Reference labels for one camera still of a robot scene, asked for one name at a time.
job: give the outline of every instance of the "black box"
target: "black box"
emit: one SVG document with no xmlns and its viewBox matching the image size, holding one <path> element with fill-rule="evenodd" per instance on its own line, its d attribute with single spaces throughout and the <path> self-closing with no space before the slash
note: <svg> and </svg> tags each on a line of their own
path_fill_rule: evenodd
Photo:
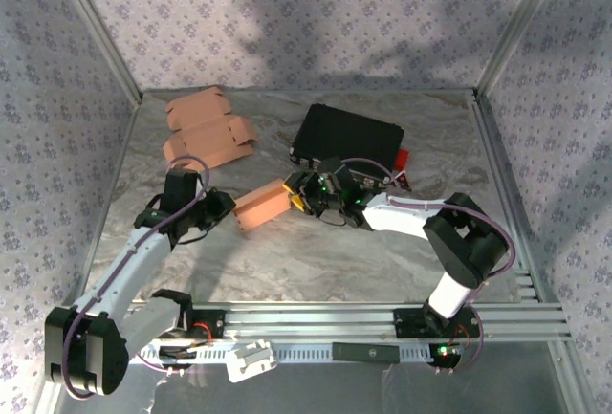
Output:
<svg viewBox="0 0 612 414">
<path fill-rule="evenodd" d="M 329 158 L 365 158 L 393 170 L 400 150 L 402 127 L 356 115 L 331 106 L 315 104 L 299 127 L 289 150 L 292 162 L 316 169 Z M 364 185 L 379 187 L 386 174 L 370 163 L 348 163 Z"/>
</svg>

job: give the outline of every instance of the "floral wallpaper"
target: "floral wallpaper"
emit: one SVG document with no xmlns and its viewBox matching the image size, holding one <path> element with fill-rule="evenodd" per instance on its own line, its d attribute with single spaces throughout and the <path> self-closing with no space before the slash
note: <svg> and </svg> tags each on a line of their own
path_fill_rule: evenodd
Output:
<svg viewBox="0 0 612 414">
<path fill-rule="evenodd" d="M 71 0 L 0 0 L 0 411 L 28 412 L 131 106 Z"/>
<path fill-rule="evenodd" d="M 473 87 L 518 0 L 93 0 L 140 88 Z"/>
<path fill-rule="evenodd" d="M 601 412 L 612 413 L 612 0 L 545 0 L 490 95 Z"/>
</svg>

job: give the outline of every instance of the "white plastic part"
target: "white plastic part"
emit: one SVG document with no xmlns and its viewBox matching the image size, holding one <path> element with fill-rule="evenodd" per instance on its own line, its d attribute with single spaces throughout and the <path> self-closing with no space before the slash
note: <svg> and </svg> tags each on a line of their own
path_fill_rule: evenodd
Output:
<svg viewBox="0 0 612 414">
<path fill-rule="evenodd" d="M 120 327 L 121 337 L 131 359 L 152 339 L 176 328 L 181 306 L 165 297 L 151 297 L 142 308 L 125 318 Z"/>
<path fill-rule="evenodd" d="M 92 297 L 98 295 L 99 288 L 115 270 L 130 248 L 133 248 L 134 244 L 136 244 L 136 242 L 149 230 L 150 228 L 132 230 L 125 247 L 123 247 L 119 256 L 115 258 L 113 264 L 106 270 L 104 277 L 96 282 L 96 285 L 87 293 L 75 301 L 78 311 L 80 311 Z M 109 318 L 115 320 L 115 323 L 119 327 L 127 312 L 127 308 L 132 303 L 132 299 L 134 299 L 151 273 L 162 264 L 162 261 L 164 261 L 170 252 L 170 240 L 167 235 L 159 233 L 152 234 L 128 260 L 110 288 L 102 295 L 101 302 L 95 304 L 87 314 L 90 316 L 97 316 L 101 312 L 106 312 Z"/>
<path fill-rule="evenodd" d="M 272 346 L 263 339 L 228 352 L 229 381 L 237 383 L 275 369 L 278 365 Z"/>
<path fill-rule="evenodd" d="M 393 197 L 393 200 L 406 204 L 423 204 L 424 201 L 417 199 L 403 199 Z M 428 204 L 442 204 L 444 201 L 427 201 Z M 430 216 L 434 216 L 439 210 L 410 210 L 408 208 L 393 207 L 389 204 L 385 192 L 376 195 L 368 202 L 363 217 L 373 230 L 393 230 L 403 234 L 414 235 L 427 239 L 423 226 Z"/>
<path fill-rule="evenodd" d="M 464 287 L 445 273 L 429 297 L 429 306 L 446 319 L 451 319 L 464 305 L 472 289 Z"/>
</svg>

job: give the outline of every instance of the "marble surface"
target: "marble surface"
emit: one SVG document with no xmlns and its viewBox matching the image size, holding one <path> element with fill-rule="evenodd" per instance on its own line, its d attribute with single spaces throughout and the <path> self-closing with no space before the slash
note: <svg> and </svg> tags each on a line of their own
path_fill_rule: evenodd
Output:
<svg viewBox="0 0 612 414">
<path fill-rule="evenodd" d="M 145 95 L 89 284 L 117 256 L 136 215 L 164 186 L 162 146 L 170 131 L 164 107 L 176 93 Z M 395 122 L 410 150 L 412 197 L 437 199 L 467 192 L 503 222 L 492 174 L 465 96 L 459 93 L 323 94 L 229 92 L 235 114 L 260 135 L 255 154 L 212 169 L 211 184 L 234 198 L 295 170 L 288 149 L 311 103 Z M 424 301 L 442 266 L 428 242 L 393 232 L 333 228 L 298 210 L 243 234 L 231 216 L 202 242 L 179 246 L 142 288 L 185 291 L 195 301 Z M 513 275 L 494 279 L 479 300 L 517 300 Z"/>
</svg>

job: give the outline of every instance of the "white bracket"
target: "white bracket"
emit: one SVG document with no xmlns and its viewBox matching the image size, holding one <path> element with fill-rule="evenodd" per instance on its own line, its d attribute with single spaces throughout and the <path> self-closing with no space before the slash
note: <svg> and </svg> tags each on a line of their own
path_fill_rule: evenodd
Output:
<svg viewBox="0 0 612 414">
<path fill-rule="evenodd" d="M 272 346 L 263 339 L 228 352 L 226 359 L 229 380 L 233 383 L 271 371 L 277 365 Z"/>
</svg>

